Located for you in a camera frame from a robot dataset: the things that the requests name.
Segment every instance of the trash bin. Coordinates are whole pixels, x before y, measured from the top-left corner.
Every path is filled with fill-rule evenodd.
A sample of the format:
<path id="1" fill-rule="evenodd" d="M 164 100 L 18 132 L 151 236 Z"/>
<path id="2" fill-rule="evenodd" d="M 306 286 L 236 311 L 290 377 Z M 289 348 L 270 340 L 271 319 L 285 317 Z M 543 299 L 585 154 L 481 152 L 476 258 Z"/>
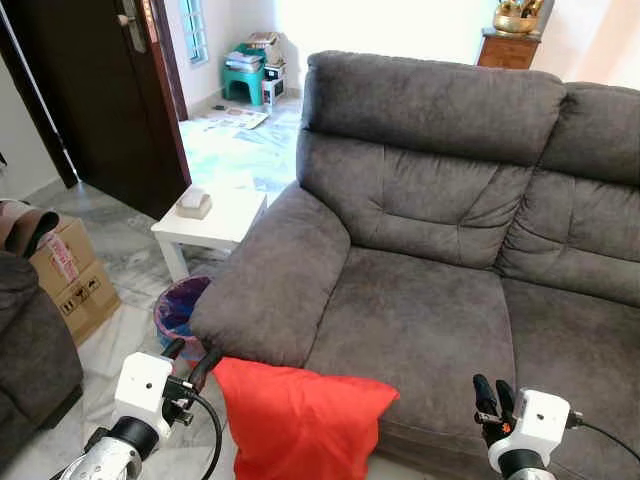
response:
<path id="1" fill-rule="evenodd" d="M 190 362 L 197 362 L 205 355 L 200 340 L 191 332 L 189 319 L 209 283 L 209 277 L 185 278 L 165 290 L 153 309 L 153 320 L 162 346 L 167 347 L 174 339 L 182 338 L 186 345 L 180 355 Z"/>

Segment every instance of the golden decorative bowl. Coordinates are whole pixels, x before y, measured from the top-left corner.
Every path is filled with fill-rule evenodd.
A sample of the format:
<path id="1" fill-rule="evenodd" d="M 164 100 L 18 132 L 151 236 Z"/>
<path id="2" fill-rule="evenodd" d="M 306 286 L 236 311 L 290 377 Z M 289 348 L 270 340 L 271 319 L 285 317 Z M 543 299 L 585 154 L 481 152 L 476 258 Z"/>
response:
<path id="1" fill-rule="evenodd" d="M 496 15 L 493 18 L 493 26 L 496 30 L 518 35 L 526 35 L 535 30 L 538 25 L 538 17 L 507 17 L 505 15 Z"/>

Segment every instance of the sofa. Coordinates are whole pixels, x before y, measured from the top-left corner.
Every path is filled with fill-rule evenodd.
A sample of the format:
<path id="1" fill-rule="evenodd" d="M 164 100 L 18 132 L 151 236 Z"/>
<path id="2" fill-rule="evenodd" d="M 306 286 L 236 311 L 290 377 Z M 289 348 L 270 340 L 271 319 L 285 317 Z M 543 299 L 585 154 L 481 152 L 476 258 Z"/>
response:
<path id="1" fill-rule="evenodd" d="M 476 373 L 640 448 L 640 92 L 324 52 L 297 165 L 198 301 L 206 345 L 393 385 L 378 450 L 439 479 L 498 477 Z M 640 472 L 586 429 L 550 468 Z"/>
<path id="2" fill-rule="evenodd" d="M 0 251 L 0 474 L 82 393 L 82 369 L 57 307 L 24 258 Z"/>

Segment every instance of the green stool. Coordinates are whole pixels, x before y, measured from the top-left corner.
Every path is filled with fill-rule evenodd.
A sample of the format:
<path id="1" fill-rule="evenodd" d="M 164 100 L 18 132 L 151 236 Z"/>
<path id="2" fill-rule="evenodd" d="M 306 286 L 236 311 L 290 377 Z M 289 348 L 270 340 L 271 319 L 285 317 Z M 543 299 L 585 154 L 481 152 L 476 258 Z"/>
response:
<path id="1" fill-rule="evenodd" d="M 246 83 L 249 87 L 252 105 L 262 105 L 262 80 L 264 80 L 264 65 L 260 70 L 253 73 L 237 72 L 235 70 L 224 69 L 224 98 L 231 100 L 231 84 L 233 82 Z"/>

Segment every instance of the pillow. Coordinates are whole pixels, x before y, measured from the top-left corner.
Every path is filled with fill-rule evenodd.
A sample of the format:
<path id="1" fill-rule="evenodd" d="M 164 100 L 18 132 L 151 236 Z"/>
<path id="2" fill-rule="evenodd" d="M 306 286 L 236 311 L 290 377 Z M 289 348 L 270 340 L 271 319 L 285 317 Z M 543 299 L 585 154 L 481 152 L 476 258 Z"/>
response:
<path id="1" fill-rule="evenodd" d="M 398 392 L 383 383 L 224 358 L 214 374 L 238 445 L 237 480 L 356 480 Z"/>

